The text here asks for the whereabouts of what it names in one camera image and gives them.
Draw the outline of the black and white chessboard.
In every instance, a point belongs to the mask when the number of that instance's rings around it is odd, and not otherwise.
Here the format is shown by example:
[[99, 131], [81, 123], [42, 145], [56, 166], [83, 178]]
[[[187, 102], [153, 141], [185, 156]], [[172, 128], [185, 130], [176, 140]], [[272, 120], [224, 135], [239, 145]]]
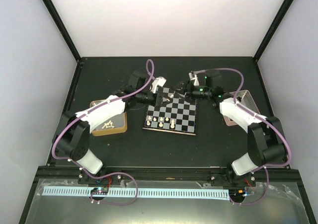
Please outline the black and white chessboard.
[[[197, 101], [184, 101], [181, 96], [172, 89], [170, 89], [169, 94], [171, 93], [174, 95], [171, 104], [163, 107], [148, 106], [143, 128], [145, 130], [196, 135]], [[162, 128], [159, 127], [159, 123], [161, 122], [160, 117], [164, 118]], [[175, 120], [174, 129], [170, 128], [172, 119]]]

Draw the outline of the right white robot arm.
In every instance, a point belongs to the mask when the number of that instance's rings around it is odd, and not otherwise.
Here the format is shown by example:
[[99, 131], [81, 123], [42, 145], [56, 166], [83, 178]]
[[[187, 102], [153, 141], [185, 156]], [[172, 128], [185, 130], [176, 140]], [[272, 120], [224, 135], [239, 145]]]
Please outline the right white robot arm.
[[226, 180], [231, 186], [239, 185], [247, 174], [266, 167], [284, 167], [291, 162], [291, 149], [278, 118], [263, 116], [242, 104], [238, 91], [224, 91], [223, 68], [189, 73], [189, 80], [173, 87], [186, 101], [208, 99], [223, 116], [239, 125], [247, 134], [247, 152], [231, 162]]

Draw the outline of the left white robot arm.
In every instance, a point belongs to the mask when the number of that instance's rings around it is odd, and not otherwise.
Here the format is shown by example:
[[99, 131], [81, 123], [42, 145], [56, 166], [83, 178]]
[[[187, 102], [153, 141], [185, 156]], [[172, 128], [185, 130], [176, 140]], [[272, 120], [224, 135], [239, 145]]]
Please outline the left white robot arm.
[[162, 92], [165, 83], [162, 76], [146, 79], [141, 73], [134, 72], [127, 84], [101, 103], [77, 113], [63, 113], [52, 140], [52, 157], [73, 161], [89, 172], [94, 183], [103, 183], [107, 172], [102, 168], [102, 161], [89, 148], [91, 132], [138, 103], [161, 106], [169, 100]]

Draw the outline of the white pieces in tin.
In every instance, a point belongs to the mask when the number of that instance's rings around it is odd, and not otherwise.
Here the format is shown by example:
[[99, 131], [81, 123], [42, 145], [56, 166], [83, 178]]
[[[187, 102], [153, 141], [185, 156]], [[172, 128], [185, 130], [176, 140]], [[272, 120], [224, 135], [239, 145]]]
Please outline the white pieces in tin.
[[115, 126], [111, 120], [107, 123], [104, 123], [104, 125], [101, 127], [102, 130], [114, 129], [114, 128], [115, 128]]

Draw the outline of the right circuit board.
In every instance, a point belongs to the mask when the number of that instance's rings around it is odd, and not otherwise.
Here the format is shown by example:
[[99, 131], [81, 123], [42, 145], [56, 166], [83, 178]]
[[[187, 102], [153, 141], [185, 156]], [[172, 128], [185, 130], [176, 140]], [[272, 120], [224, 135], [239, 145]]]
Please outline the right circuit board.
[[230, 190], [229, 195], [231, 197], [246, 197], [249, 195], [253, 195], [254, 191], [252, 189], [238, 189], [238, 190]]

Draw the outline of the circuit board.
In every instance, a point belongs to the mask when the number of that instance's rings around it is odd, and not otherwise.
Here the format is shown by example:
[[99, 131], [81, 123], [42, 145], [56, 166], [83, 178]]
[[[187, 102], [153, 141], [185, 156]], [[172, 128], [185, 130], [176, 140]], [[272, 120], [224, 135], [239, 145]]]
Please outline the circuit board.
[[252, 189], [238, 189], [238, 190], [230, 190], [229, 195], [231, 197], [246, 197], [249, 195], [253, 195], [254, 191]]
[[107, 187], [96, 187], [93, 188], [90, 192], [91, 195], [107, 195], [108, 188]]

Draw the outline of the left circuit board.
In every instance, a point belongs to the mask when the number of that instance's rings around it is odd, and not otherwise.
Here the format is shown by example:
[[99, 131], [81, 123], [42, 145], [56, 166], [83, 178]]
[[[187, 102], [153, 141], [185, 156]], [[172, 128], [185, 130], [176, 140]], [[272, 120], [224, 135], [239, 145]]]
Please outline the left circuit board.
[[91, 195], [107, 195], [108, 188], [107, 187], [96, 187], [93, 188], [90, 192]]

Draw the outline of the gold tin tray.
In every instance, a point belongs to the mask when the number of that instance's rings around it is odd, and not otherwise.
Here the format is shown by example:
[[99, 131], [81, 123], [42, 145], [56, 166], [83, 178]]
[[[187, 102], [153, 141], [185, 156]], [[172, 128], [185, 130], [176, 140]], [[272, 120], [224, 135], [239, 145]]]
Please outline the gold tin tray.
[[89, 114], [90, 131], [93, 136], [106, 136], [127, 131], [125, 103], [117, 100], [97, 108]]

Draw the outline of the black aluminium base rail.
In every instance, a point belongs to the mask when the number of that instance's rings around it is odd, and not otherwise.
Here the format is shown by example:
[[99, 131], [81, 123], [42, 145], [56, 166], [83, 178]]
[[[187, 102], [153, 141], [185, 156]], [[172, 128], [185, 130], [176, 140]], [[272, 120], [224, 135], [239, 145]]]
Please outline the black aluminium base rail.
[[[137, 181], [197, 181], [208, 182], [213, 186], [239, 186], [247, 183], [255, 184], [256, 182], [265, 182], [265, 171], [259, 170], [254, 174], [247, 174], [243, 178], [236, 181], [230, 181], [227, 178], [224, 168], [120, 168], [108, 167], [103, 169], [100, 176], [112, 173], [112, 184], [118, 184], [120, 181], [130, 181], [129, 177], [125, 177], [122, 173], [127, 173]], [[35, 181], [39, 179], [74, 179], [79, 184], [87, 184], [90, 186], [106, 185], [107, 178], [92, 179], [83, 171], [73, 166], [40, 166], [36, 172]]]

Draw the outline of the right black frame post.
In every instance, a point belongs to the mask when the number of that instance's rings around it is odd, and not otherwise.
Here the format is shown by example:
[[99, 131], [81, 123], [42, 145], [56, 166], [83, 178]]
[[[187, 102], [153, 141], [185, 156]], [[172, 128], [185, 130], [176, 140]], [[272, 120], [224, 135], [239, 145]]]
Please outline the right black frame post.
[[258, 62], [263, 55], [264, 51], [266, 50], [268, 44], [270, 43], [272, 37], [274, 36], [276, 30], [278, 29], [279, 25], [281, 24], [282, 20], [284, 19], [286, 13], [288, 12], [289, 8], [291, 7], [294, 0], [283, 0], [281, 6], [279, 7], [273, 21], [271, 22], [265, 36], [263, 37], [258, 49], [256, 50], [253, 59]]

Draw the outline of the black frame post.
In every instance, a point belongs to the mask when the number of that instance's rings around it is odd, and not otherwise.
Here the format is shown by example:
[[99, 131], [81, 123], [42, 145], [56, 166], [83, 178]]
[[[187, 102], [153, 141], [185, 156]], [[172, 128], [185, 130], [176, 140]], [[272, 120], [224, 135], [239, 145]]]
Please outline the black frame post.
[[78, 50], [76, 49], [76, 46], [75, 46], [74, 42], [72, 41], [71, 36], [69, 35], [53, 1], [52, 0], [42, 0], [42, 2], [44, 3], [47, 11], [49, 12], [52, 20], [54, 21], [56, 27], [58, 28], [58, 31], [62, 35], [65, 43], [67, 44], [70, 52], [72, 53], [75, 61], [76, 62], [80, 61], [81, 56], [80, 56]]
[[270, 43], [272, 37], [274, 36], [276, 30], [278, 29], [279, 25], [281, 24], [282, 20], [284, 19], [286, 13], [288, 12], [289, 8], [291, 7], [294, 0], [283, 0], [281, 6], [279, 7], [273, 21], [271, 22], [265, 36], [263, 37], [258, 49], [256, 50], [253, 59], [258, 62], [263, 55], [264, 51], [266, 50], [268, 44]]

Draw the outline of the left black frame post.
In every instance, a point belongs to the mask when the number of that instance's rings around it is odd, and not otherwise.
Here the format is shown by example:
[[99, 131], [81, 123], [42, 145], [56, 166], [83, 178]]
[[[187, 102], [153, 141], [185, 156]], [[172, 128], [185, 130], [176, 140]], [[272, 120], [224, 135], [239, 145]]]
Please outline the left black frame post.
[[67, 44], [70, 52], [72, 53], [75, 61], [76, 62], [80, 61], [81, 56], [80, 56], [78, 50], [76, 49], [76, 46], [75, 46], [74, 42], [72, 41], [71, 36], [69, 35], [53, 1], [52, 0], [42, 0], [42, 2], [44, 3], [47, 11], [49, 12], [52, 20], [54, 21], [56, 27], [58, 28], [58, 31], [62, 35], [65, 43]]

